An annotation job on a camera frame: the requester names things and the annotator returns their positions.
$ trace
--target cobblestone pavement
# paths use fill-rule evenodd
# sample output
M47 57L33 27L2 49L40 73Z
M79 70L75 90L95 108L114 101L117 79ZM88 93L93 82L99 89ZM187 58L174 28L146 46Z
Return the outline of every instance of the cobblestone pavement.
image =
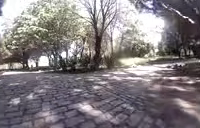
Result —
M134 69L6 72L0 76L0 128L166 128L145 106L153 71L138 70L141 77Z

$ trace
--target paved road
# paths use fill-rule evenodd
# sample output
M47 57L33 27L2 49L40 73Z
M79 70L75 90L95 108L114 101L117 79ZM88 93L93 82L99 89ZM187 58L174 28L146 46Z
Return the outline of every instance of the paved road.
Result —
M146 95L162 68L170 71L6 72L0 76L0 128L170 127Z

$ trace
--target bright sky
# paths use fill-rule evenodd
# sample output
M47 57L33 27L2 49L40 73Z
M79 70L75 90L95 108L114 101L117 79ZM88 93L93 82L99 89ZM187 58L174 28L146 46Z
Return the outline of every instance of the bright sky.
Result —
M13 19L21 14L21 12L28 7L31 2L36 0L6 0L2 8L3 16L0 17L0 34L3 33L5 27L10 27ZM123 9L131 10L131 13L126 15L127 20L141 21L140 28L144 33L147 33L145 40L156 45L161 40L161 32L164 27L164 21L155 17L152 14L137 14L134 6L128 0L121 0Z

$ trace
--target ground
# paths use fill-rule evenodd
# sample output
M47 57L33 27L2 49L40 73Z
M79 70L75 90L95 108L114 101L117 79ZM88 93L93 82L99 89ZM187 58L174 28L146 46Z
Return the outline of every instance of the ground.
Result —
M0 75L0 128L200 128L200 77L167 64Z

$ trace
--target sunlight patch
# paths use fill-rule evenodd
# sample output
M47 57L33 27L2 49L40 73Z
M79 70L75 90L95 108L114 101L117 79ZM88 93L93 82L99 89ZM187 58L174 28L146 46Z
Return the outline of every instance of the sunlight patch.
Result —
M14 99L11 99L9 103L12 105L18 105L20 102L21 102L21 98L14 98Z

